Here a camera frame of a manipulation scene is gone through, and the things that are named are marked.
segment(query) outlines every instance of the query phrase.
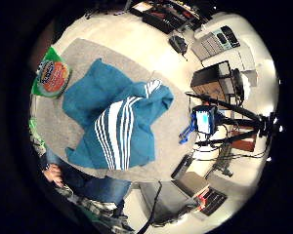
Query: cabinet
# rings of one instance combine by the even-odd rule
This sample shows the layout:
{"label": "cabinet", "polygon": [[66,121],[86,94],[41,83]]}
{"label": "cabinet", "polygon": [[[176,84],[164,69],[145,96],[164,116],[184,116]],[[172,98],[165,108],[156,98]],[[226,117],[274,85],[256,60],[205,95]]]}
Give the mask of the cabinet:
{"label": "cabinet", "polygon": [[244,100],[243,84],[238,70],[231,71],[228,61],[222,61],[195,71],[190,84],[199,95],[241,105]]}

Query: electronic device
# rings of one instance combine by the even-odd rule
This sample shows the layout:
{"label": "electronic device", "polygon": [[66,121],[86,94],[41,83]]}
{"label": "electronic device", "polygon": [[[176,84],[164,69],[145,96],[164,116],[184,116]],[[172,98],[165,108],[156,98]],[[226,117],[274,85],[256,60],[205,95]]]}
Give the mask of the electronic device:
{"label": "electronic device", "polygon": [[216,105],[198,105],[192,109],[192,114],[195,114],[195,127],[199,133],[213,135],[217,131],[221,114]]}
{"label": "electronic device", "polygon": [[182,56],[187,52],[188,45],[185,39],[180,36],[171,36],[169,38],[169,44],[178,54],[182,54]]}
{"label": "electronic device", "polygon": [[173,179],[180,179],[182,176],[185,175],[188,167],[193,162],[192,155],[186,154],[183,158],[182,162],[178,165],[178,167],[175,169],[175,171],[171,174],[171,177]]}

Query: black stand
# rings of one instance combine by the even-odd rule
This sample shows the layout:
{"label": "black stand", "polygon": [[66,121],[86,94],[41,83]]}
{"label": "black stand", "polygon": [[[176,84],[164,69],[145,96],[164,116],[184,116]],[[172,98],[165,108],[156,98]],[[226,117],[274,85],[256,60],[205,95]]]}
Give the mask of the black stand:
{"label": "black stand", "polygon": [[236,113],[239,113],[249,119],[230,119],[230,118],[222,118],[219,120],[219,123],[216,123],[217,125],[236,125],[236,126],[244,126],[244,127],[251,127],[253,130],[239,134],[237,136],[230,136],[226,138],[220,138],[220,139],[212,139],[212,140],[204,140],[204,141],[199,141],[196,144],[198,146],[206,146],[206,145],[213,145],[217,143],[233,143],[236,140],[241,140],[245,138],[249,138],[256,133],[259,132],[259,137],[267,137],[267,142],[266,145],[270,143],[271,136],[272,136],[272,131],[273,131],[273,119],[274,119],[274,113],[272,112],[270,117],[266,117],[263,115],[256,115],[253,112],[244,109],[242,107],[232,105],[217,99],[210,98],[207,95],[194,95],[191,93],[186,93],[189,97],[193,98],[200,98],[204,101],[207,101],[209,103],[214,103],[216,105],[221,105],[229,110],[232,110]]}

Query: snack bag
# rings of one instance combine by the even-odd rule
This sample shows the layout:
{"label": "snack bag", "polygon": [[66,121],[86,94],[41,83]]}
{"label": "snack bag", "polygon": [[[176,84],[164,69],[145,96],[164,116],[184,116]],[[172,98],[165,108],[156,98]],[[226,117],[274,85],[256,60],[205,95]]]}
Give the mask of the snack bag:
{"label": "snack bag", "polygon": [[39,64],[31,93],[46,98],[57,98],[64,91],[71,69],[56,51],[50,47]]}

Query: desk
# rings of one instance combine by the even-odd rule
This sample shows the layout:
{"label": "desk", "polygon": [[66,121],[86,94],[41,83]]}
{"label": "desk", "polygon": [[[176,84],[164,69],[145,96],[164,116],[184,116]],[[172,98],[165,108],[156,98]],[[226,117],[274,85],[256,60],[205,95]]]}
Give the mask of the desk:
{"label": "desk", "polygon": [[[150,78],[162,80],[174,96],[170,109],[151,126],[155,138],[155,161],[127,171],[94,170],[72,166],[81,172],[97,177],[111,176],[145,182],[171,180],[171,173],[184,155],[191,151],[195,143],[195,134],[193,134],[188,143],[179,144],[179,133],[189,124],[188,97],[161,74],[155,72],[151,75],[150,71],[129,58],[87,40],[76,39],[63,52],[62,57],[72,68],[67,89],[85,75],[95,59],[102,58],[103,62],[117,67],[135,82],[147,81]],[[58,99],[39,97],[36,102],[35,117],[38,134],[59,157],[67,162],[65,148],[76,148],[84,132],[77,123],[64,114],[62,103],[63,96]]]}

